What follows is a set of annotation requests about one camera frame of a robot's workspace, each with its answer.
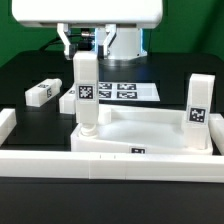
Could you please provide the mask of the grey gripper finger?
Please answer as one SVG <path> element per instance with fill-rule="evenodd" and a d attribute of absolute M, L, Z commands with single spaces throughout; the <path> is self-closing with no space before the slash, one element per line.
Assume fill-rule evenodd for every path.
<path fill-rule="evenodd" d="M 76 46 L 69 40 L 71 30 L 68 24 L 58 23 L 57 33 L 64 44 L 64 55 L 67 60 L 72 60 L 76 53 Z"/>
<path fill-rule="evenodd" d="M 116 37 L 117 26 L 115 24 L 105 25 L 105 37 L 98 45 L 98 56 L 100 59 L 106 59 L 109 56 L 109 47 Z"/>

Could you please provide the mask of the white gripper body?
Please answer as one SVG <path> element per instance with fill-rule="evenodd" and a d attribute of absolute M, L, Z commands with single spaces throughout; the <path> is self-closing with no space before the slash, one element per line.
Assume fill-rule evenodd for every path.
<path fill-rule="evenodd" d="M 12 14 L 22 25 L 97 28 L 107 24 L 153 29 L 163 16 L 163 0 L 12 0 Z"/>

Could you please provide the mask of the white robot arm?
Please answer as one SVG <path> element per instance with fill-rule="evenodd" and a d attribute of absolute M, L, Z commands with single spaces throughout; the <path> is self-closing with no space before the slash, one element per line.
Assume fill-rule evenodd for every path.
<path fill-rule="evenodd" d="M 72 59 L 73 28 L 93 28 L 94 50 L 106 60 L 132 60 L 146 54 L 143 31 L 156 28 L 163 0 L 12 0 L 12 14 L 22 25 L 55 27 Z"/>

